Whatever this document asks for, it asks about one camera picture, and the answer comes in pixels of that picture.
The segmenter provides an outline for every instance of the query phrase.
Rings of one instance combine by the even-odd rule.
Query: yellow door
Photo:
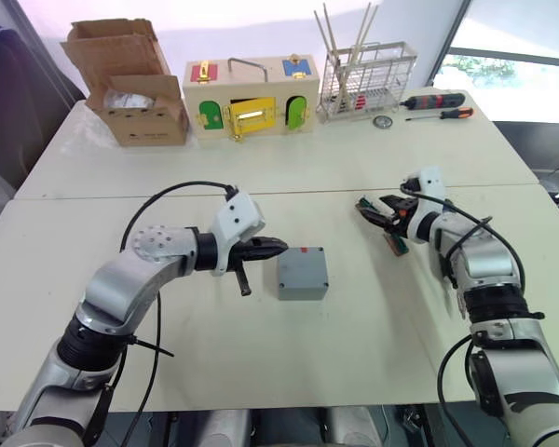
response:
[[[234,137],[272,128],[276,124],[276,99],[255,98],[230,104],[230,122]]]

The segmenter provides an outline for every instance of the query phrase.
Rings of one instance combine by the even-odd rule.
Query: green foliage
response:
[[[443,67],[456,67],[472,81],[485,85],[505,83],[515,77],[514,62],[503,59],[448,55],[443,61]]]

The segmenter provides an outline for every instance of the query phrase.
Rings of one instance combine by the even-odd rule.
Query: orange screwdriver handle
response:
[[[440,119],[462,119],[470,118],[472,115],[474,115],[474,109],[471,107],[458,107],[448,112],[441,112]]]

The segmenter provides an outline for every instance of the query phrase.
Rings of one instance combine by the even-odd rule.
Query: wire basket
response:
[[[323,120],[371,114],[400,102],[416,62],[416,53],[405,42],[336,53],[328,53],[325,61],[318,108]]]

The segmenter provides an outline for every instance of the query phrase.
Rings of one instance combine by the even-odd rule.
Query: white table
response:
[[[439,92],[424,88],[412,94]],[[386,112],[390,129],[370,118],[319,124],[293,136],[248,136],[186,146],[120,147],[83,102],[66,118],[16,195],[28,198],[151,196],[188,180],[238,183],[251,194],[394,188],[411,172],[439,165],[452,186],[535,184],[536,177],[466,93],[475,116],[465,120]],[[175,195],[208,194],[192,188]]]
[[[372,196],[395,191],[366,192]],[[559,362],[559,211],[538,185],[448,190],[462,208],[494,216],[522,256],[527,299],[547,314]],[[403,403],[436,400],[445,350],[468,333],[453,294],[429,273],[426,246],[395,258],[381,230],[354,210],[363,192],[260,195],[264,235],[323,246],[330,289],[321,302],[276,298],[275,262],[247,265],[253,295],[233,276],[206,272],[162,290],[163,358],[153,411]],[[140,224],[206,229],[220,196],[168,197]],[[18,403],[51,343],[62,334],[92,273],[115,256],[140,198],[15,200],[0,218],[0,410]],[[138,335],[154,338],[154,315]],[[152,353],[130,351],[112,411],[134,411]],[[461,359],[445,381],[469,400]]]

